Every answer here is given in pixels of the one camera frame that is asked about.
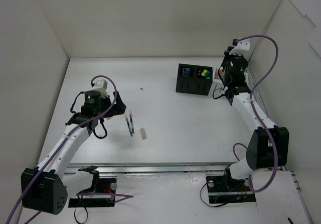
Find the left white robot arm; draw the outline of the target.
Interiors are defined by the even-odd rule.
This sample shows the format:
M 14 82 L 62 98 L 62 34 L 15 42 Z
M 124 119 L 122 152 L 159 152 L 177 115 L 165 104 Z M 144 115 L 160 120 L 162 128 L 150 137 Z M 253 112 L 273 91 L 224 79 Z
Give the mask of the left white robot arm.
M 79 147 L 90 137 L 104 118 L 124 114 L 126 105 L 118 91 L 114 99 L 103 96 L 105 91 L 84 92 L 84 104 L 66 123 L 66 129 L 58 143 L 35 168 L 27 168 L 21 175 L 22 205 L 40 212 L 59 214 L 71 195 L 63 182 L 66 168 Z

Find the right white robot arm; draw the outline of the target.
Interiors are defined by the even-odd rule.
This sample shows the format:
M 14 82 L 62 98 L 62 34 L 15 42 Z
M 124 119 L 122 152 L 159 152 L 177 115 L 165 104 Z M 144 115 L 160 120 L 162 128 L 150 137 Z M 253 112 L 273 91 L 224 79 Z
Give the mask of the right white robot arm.
M 240 179 L 247 178 L 255 170 L 274 167 L 275 159 L 277 166 L 284 166 L 287 163 L 289 145 L 288 129 L 274 123 L 250 95 L 251 90 L 245 77 L 248 61 L 234 49 L 235 46 L 227 48 L 221 64 L 224 96 L 241 114 L 252 131 L 252 137 L 245 157 L 230 165 L 228 174 L 222 177 L 222 184 L 228 190 L 235 189 L 240 184 Z

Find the orange pencil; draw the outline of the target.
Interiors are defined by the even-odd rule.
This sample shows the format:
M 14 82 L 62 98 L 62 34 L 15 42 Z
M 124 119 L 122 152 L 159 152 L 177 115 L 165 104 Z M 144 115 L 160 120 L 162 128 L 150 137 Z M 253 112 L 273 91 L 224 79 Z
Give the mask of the orange pencil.
M 221 79 L 224 79 L 224 72 L 221 69 L 216 68 L 213 73 L 213 81 L 222 85 L 223 83 Z

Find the yellow highlighter marker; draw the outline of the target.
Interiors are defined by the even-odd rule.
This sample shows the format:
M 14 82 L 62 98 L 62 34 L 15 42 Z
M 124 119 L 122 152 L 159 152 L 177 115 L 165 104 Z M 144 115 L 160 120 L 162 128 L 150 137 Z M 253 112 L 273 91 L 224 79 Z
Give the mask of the yellow highlighter marker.
M 209 74 L 207 73 L 208 70 L 207 69 L 204 69 L 203 72 L 201 73 L 201 75 L 206 78 L 207 76 L 209 76 Z

